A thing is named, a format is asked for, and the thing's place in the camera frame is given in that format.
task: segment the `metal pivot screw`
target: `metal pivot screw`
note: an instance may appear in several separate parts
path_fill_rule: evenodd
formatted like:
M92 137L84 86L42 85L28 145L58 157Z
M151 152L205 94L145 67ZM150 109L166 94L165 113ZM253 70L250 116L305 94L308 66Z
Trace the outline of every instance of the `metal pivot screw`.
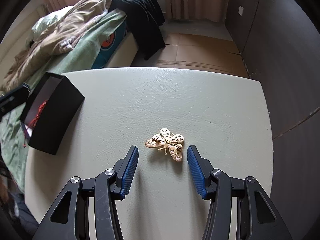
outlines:
M108 169L106 170L105 174L108 175L108 176L111 176L112 174L114 174L115 171L113 169Z
M70 181L71 183L77 183L79 181L79 177L72 177Z
M221 174L221 171L219 169L214 169L212 173L217 176Z
M255 177L249 176L249 177L248 177L248 181L249 181L250 183L254 183L254 182L256 182L257 180L256 180Z

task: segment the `red string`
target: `red string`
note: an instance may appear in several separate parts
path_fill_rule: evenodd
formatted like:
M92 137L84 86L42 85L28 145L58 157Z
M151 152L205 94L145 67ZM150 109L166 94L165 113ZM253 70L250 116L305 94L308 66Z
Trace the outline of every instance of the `red string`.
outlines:
M36 117L34 119L31 120L31 122L29 123L28 127L31 128L32 130L34 129L34 127L36 126L38 120L39 120L39 117L46 105L48 101L45 100L38 108L38 113L36 114ZM24 138L24 144L23 144L23 147L25 148L27 145L26 145L26 137Z

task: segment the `pillow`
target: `pillow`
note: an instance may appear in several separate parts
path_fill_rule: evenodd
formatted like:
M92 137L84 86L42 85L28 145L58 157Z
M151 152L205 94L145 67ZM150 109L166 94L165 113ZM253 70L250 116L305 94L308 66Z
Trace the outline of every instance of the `pillow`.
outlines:
M67 6L62 8L59 11L54 11L42 18L40 18L35 25L31 28L31 33L29 34L28 38L26 39L26 49L30 49L30 43L33 41L38 41L41 33L47 29L47 27L57 21L59 21L62 17L64 17L68 11L71 10L71 6Z

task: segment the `brown blanket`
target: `brown blanket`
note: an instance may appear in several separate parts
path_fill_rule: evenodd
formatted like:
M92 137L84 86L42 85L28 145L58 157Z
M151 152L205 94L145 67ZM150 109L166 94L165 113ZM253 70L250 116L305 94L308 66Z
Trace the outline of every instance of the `brown blanket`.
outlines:
M67 53L85 32L103 18L112 0L81 0L58 22L50 25L29 50L21 51L4 77L0 90L7 93L25 82L51 56Z

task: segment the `black cloth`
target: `black cloth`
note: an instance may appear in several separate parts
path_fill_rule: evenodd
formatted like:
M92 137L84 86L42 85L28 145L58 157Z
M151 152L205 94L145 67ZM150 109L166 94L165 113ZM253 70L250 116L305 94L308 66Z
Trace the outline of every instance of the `black cloth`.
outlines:
M127 14L126 24L139 50L145 54L145 60L165 47L159 29L164 23L164 17L157 0L113 0L109 11L116 8Z

